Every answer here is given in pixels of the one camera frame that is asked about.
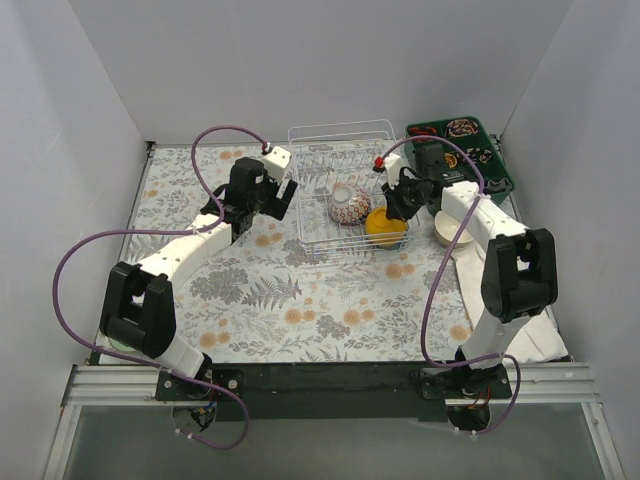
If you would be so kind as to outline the yellow bowl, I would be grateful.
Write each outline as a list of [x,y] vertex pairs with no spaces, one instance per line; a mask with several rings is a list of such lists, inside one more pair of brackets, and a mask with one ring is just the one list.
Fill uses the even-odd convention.
[[365,236],[375,247],[382,248],[380,244],[387,231],[386,227],[389,221],[390,220],[386,218],[385,207],[377,207],[367,215],[365,220]]

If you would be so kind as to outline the dark blue bowl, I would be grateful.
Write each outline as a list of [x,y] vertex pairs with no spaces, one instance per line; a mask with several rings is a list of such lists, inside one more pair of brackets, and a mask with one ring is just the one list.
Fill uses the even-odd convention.
[[388,250],[399,249],[406,241],[408,224],[402,220],[390,220],[386,227],[384,238],[380,246]]

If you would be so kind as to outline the cream white bowl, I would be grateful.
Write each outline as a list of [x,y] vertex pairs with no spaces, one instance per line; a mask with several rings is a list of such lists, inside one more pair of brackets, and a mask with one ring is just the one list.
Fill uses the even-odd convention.
[[[446,214],[444,211],[439,211],[434,217],[435,234],[439,242],[444,246],[449,246],[457,231],[459,230],[460,223],[452,216]],[[470,245],[473,242],[473,237],[467,230],[464,230],[458,239],[455,248],[463,248]]]

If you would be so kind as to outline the red patterned bowl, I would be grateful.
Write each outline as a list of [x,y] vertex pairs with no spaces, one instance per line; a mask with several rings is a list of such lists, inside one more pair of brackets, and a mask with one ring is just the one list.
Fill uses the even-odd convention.
[[329,216],[340,225],[355,226],[363,223],[370,213],[371,199],[361,187],[336,184],[328,204]]

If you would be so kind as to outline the white wire dish rack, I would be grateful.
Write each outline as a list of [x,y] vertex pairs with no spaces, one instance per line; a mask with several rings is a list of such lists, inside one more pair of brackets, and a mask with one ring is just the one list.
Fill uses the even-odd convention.
[[[373,162],[396,142],[391,123],[379,119],[294,126],[288,130],[288,141],[304,252],[319,258],[377,249],[366,239],[365,222],[340,225],[330,218],[328,204],[335,185],[345,183],[365,190],[373,209],[386,205],[382,192],[386,177],[373,171]],[[407,224],[406,241],[420,229],[420,218]]]

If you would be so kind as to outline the green compartment tray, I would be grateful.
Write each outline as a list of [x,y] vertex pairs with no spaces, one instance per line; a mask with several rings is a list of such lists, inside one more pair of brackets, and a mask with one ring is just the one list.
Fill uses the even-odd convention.
[[[463,116],[410,124],[408,137],[420,135],[438,136],[449,140],[471,158],[485,180],[484,193],[498,205],[515,189],[515,184],[501,157],[497,142],[486,132],[480,120]],[[442,151],[448,172],[477,181],[477,175],[463,156],[448,144],[419,139],[404,145],[404,153],[411,167],[419,172],[431,153]]]

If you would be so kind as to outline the mint green bowl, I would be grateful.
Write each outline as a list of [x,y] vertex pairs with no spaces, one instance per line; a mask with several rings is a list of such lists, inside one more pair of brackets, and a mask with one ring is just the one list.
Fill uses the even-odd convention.
[[122,353],[131,353],[131,352],[134,351],[133,348],[131,348],[131,347],[123,344],[122,342],[117,341],[117,340],[115,340],[115,339],[113,339],[111,337],[108,337],[107,340],[108,340],[109,344],[111,345],[111,347],[116,351],[119,351],[119,352],[122,352]]

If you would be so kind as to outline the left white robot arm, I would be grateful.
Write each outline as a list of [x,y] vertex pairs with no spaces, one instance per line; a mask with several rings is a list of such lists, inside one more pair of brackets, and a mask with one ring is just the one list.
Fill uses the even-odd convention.
[[290,180],[279,192],[291,157],[274,147],[260,160],[236,160],[229,181],[215,190],[224,195],[220,205],[211,199],[178,238],[134,265],[118,263],[109,274],[100,332],[180,374],[178,387],[190,399],[211,392],[211,360],[177,333],[174,292],[248,231],[256,215],[284,217],[297,188]]

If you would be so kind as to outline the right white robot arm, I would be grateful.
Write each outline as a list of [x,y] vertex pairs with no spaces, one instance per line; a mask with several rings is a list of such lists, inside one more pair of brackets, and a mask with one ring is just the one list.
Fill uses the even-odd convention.
[[449,170],[443,153],[448,140],[429,140],[435,152],[417,169],[404,165],[392,150],[375,160],[375,171],[386,175],[386,216],[409,220],[427,208],[458,221],[485,255],[480,282],[484,307],[454,359],[427,361],[419,373],[421,388],[428,399],[452,394],[471,398],[493,389],[510,397],[503,365],[508,347],[558,296],[554,237],[505,214],[485,195],[483,176],[469,180]]

